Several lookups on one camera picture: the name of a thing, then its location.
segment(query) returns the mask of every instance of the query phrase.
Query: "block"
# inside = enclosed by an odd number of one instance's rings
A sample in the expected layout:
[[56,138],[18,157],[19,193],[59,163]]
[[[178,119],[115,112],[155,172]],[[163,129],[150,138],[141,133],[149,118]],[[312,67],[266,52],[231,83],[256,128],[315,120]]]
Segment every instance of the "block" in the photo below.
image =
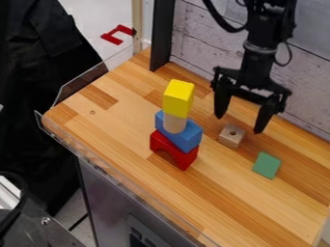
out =
[[188,119],[178,118],[174,115],[164,113],[163,127],[171,134],[179,134],[185,130]]
[[163,96],[163,110],[179,118],[187,118],[195,92],[195,85],[184,81],[171,80]]
[[281,166],[281,160],[261,151],[253,167],[253,171],[269,179],[274,179]]
[[218,142],[232,149],[237,149],[245,136],[245,130],[228,123],[219,134]]
[[166,136],[184,153],[189,153],[200,145],[203,136],[203,129],[192,120],[187,121],[185,130],[179,134],[171,134],[163,127],[164,112],[159,111],[155,114],[155,128]]
[[169,139],[156,130],[151,135],[151,150],[158,151],[164,150],[169,153],[176,160],[178,168],[185,171],[197,158],[199,146],[193,149],[189,153],[182,152],[178,147],[176,147]]

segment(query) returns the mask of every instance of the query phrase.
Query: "red block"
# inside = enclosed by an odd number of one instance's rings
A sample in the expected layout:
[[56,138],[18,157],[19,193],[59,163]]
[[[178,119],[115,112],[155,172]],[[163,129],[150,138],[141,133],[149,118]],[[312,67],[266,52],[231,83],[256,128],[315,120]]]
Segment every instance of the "red block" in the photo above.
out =
[[189,153],[182,152],[177,146],[175,146],[169,139],[156,130],[151,135],[151,150],[158,151],[164,150],[169,153],[176,160],[178,167],[185,171],[192,162],[197,158],[199,146],[193,149]]
[[122,32],[122,33],[125,33],[125,34],[130,35],[130,36],[135,35],[135,30],[134,29],[131,29],[131,28],[128,28],[128,27],[125,27],[125,26],[122,26],[122,25],[118,25],[114,30],[110,31],[107,34],[101,35],[101,37],[106,41],[112,42],[116,45],[120,45],[123,41],[113,37],[113,35],[118,33],[118,32]]

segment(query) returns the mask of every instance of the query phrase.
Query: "green block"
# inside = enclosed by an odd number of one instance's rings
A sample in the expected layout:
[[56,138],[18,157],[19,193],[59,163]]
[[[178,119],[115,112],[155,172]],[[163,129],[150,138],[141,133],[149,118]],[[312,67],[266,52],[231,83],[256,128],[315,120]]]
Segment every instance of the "green block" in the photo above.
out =
[[281,160],[261,151],[252,170],[269,179],[273,179],[275,178],[280,166]]

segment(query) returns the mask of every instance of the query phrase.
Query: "wooden table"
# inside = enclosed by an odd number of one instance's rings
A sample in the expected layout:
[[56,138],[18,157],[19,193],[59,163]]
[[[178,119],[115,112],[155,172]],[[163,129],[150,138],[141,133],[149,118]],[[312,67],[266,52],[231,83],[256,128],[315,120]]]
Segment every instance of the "wooden table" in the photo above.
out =
[[[239,98],[217,120],[208,81],[173,63],[150,72],[149,58],[143,51],[50,109],[44,126],[206,245],[312,245],[330,203],[329,143],[279,117],[254,135],[258,106]],[[205,131],[186,172],[149,148],[173,78],[196,84],[190,117]],[[226,123],[247,131],[237,151],[216,141]],[[273,180],[252,172],[260,151],[282,160]]]

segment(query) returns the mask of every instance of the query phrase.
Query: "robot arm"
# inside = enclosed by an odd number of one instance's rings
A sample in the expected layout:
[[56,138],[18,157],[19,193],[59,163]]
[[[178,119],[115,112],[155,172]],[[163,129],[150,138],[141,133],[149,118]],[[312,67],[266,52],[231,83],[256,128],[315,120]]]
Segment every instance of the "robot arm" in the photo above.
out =
[[[246,24],[234,28],[214,8],[211,0],[203,0],[216,22],[230,33],[248,31],[240,69],[214,68],[211,87],[214,94],[214,113],[222,118],[232,96],[239,96],[261,105],[254,132],[262,133],[274,114],[284,112],[291,91],[270,78],[273,64],[286,66],[292,57],[287,40],[295,28],[296,0],[244,0],[248,12]],[[278,45],[284,42],[289,50],[289,61],[276,61]],[[270,96],[261,96],[251,90],[267,90]]]

